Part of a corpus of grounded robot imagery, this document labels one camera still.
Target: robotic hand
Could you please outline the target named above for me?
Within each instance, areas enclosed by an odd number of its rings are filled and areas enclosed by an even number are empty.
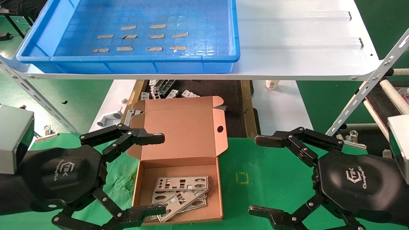
[[[290,132],[277,131],[273,136],[257,136],[255,142],[265,147],[287,147],[314,168],[315,196],[293,214],[267,207],[249,207],[249,214],[269,219],[273,229],[307,230],[302,221],[320,205],[346,224],[332,230],[365,230],[355,217],[409,226],[409,185],[402,177],[405,176],[403,167],[396,164],[395,159],[345,154],[341,152],[344,144],[341,140],[303,127]],[[318,158],[303,142],[328,153]]]
[[[93,148],[113,140],[116,141],[102,154]],[[63,209],[52,219],[52,223],[61,229],[122,230],[140,226],[146,216],[164,214],[165,207],[147,205],[121,210],[102,190],[107,175],[106,163],[114,161],[134,144],[160,144],[164,141],[163,134],[149,134],[144,129],[118,124],[82,135],[81,147],[76,149],[27,151],[17,157],[18,166],[14,174],[0,174],[0,215]],[[98,226],[71,217],[94,200],[112,214],[108,223]]]

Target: blue plastic tray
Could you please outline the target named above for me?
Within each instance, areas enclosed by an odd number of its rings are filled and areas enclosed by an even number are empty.
[[[150,28],[156,24],[166,28]],[[165,37],[148,38],[156,34]],[[163,50],[146,50],[156,46]],[[103,48],[109,52],[93,52]],[[72,74],[229,73],[239,58],[235,0],[49,0],[17,52],[45,73]]]

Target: open cardboard box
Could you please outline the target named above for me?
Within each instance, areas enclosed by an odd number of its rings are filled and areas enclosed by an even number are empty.
[[[163,144],[132,146],[128,154],[140,160],[132,206],[152,203],[157,177],[209,176],[207,206],[178,213],[164,224],[223,219],[217,156],[227,149],[225,112],[219,96],[138,101],[144,111],[131,118],[131,128],[163,133]],[[146,218],[144,224],[163,224]]]

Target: green mat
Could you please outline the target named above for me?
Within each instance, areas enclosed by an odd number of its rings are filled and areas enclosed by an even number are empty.
[[[75,148],[79,146],[79,135],[60,134],[58,138],[33,146],[33,150],[52,147]],[[314,149],[322,155],[324,151]],[[365,151],[344,147],[349,154],[365,154]],[[222,185],[225,220],[213,223],[183,225],[157,225],[140,227],[142,230],[271,230],[265,218],[250,216],[249,205],[261,205],[294,212],[314,195],[312,169],[306,167],[287,149],[271,149],[256,146],[253,139],[230,138],[229,149],[220,157],[220,179]],[[138,160],[122,154],[108,164],[107,185],[104,191],[122,208],[130,206],[135,183]],[[0,216],[0,230],[57,230],[51,219],[58,212],[22,213]],[[97,202],[77,212],[74,218],[102,225],[111,217]],[[367,230],[407,230],[394,224],[377,224],[360,220]],[[304,221],[311,230],[322,230],[344,225],[323,207],[318,208]]]

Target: box flap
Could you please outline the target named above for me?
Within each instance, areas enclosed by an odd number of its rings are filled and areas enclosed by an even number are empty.
[[[131,128],[163,133],[163,144],[132,146],[128,154],[140,160],[216,157],[227,149],[226,121],[219,96],[138,101],[144,113],[131,118]]]

